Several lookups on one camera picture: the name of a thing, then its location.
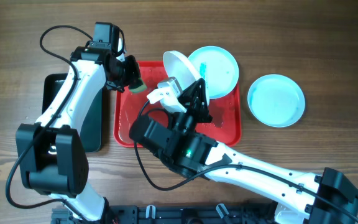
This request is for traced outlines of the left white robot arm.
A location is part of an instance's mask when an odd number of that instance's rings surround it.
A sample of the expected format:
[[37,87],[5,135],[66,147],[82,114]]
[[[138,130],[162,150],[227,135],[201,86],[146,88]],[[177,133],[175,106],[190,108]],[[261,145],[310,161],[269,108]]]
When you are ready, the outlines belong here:
[[[18,158],[7,178],[6,199],[19,209],[60,202],[81,223],[114,223],[108,200],[88,183],[89,163],[80,133],[102,88],[123,92],[142,84],[139,65],[124,49],[94,47],[78,47],[67,64],[67,77],[49,108],[34,124],[21,124],[16,132]],[[11,184],[17,170],[25,188],[50,200],[33,205],[15,202]]]

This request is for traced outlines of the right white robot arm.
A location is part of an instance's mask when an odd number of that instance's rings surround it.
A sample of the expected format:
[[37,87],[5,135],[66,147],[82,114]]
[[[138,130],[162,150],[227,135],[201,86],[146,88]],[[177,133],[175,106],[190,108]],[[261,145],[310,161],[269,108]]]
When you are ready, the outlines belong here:
[[284,169],[241,154],[196,132],[212,120],[203,78],[178,98],[184,112],[169,112],[168,124],[139,111],[129,136],[169,170],[185,178],[174,190],[202,177],[236,185],[278,203],[277,223],[358,223],[358,189],[342,173],[325,168],[322,175]]

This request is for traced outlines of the green yellow sponge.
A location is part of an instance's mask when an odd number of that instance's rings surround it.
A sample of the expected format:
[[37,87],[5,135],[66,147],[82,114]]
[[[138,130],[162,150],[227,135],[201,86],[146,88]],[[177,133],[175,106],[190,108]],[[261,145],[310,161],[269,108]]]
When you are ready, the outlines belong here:
[[138,94],[145,91],[147,89],[147,85],[141,78],[138,78],[131,81],[131,83],[128,85],[128,89],[131,93]]

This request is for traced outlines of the white plate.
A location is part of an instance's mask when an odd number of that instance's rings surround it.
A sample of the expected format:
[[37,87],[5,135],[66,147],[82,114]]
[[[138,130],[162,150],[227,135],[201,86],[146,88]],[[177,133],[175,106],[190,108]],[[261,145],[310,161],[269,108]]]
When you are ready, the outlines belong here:
[[306,99],[300,86],[279,74],[264,75],[251,84],[247,103],[250,112],[261,123],[286,128],[301,119]]
[[[163,66],[166,71],[167,78],[175,77],[178,80],[183,92],[192,83],[202,78],[197,69],[189,61],[188,57],[176,50],[167,51],[163,54]],[[207,103],[209,105],[209,93],[207,84],[206,97]]]
[[228,95],[237,85],[239,66],[227,50],[205,46],[192,52],[188,59],[205,79],[211,99]]

